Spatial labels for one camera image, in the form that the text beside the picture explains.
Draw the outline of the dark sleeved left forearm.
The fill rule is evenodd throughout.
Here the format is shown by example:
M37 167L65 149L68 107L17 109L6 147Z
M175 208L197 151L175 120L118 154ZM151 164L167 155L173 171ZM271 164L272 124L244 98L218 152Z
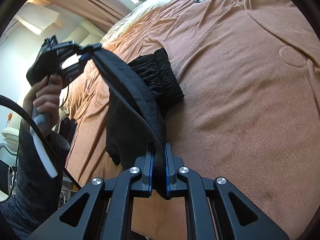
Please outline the dark sleeved left forearm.
M48 175L29 130L20 126L16 193L1 202L1 239L28 239L58 210L62 177L61 171Z

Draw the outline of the person's left hand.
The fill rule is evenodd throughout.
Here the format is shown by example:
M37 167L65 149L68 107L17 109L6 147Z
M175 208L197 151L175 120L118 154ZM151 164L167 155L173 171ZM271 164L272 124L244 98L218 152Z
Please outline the person's left hand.
M62 90L62 78L58 75L45 77L35 83L24 98L23 109L31 116L36 108L41 114L49 115L49 128L43 131L47 137L52 128L59 122L60 94Z

